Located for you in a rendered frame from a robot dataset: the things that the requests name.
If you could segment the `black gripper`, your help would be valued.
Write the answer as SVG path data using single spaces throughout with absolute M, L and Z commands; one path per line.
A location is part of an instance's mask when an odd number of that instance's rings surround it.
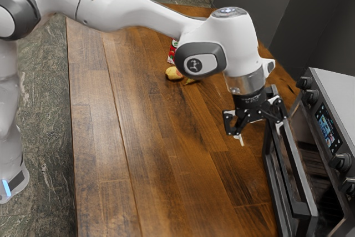
M 233 95 L 235 110 L 223 110 L 222 117 L 227 135 L 233 136 L 244 146 L 241 135 L 242 130 L 249 122 L 262 118 L 263 115 L 271 115 L 274 123 L 280 123 L 288 118 L 283 99 L 280 97 L 277 87 L 271 84 L 247 95 Z

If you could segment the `glass oven door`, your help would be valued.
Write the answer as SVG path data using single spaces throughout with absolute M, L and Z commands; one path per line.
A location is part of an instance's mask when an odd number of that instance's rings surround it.
M 318 210 L 288 120 L 266 121 L 262 159 L 279 237 L 313 237 Z

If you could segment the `black and silver oven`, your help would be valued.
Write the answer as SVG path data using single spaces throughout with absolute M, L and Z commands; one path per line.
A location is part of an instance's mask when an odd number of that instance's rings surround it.
M 313 237 L 355 237 L 355 77 L 309 68 L 288 123 L 318 210 Z

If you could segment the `yellow red peach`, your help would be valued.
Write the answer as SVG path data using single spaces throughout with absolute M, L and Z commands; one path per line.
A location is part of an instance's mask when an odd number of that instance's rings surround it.
M 184 78 L 175 66 L 166 69 L 165 77 L 170 81 L 178 81 Z

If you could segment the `red and white carton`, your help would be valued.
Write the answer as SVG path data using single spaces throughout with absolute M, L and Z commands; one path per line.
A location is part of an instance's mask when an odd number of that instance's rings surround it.
M 167 58 L 168 63 L 175 64 L 175 52 L 176 52 L 177 48 L 178 48 L 178 41 L 175 39 L 172 39 L 171 45 L 170 45 L 170 50 L 168 53 L 168 58 Z

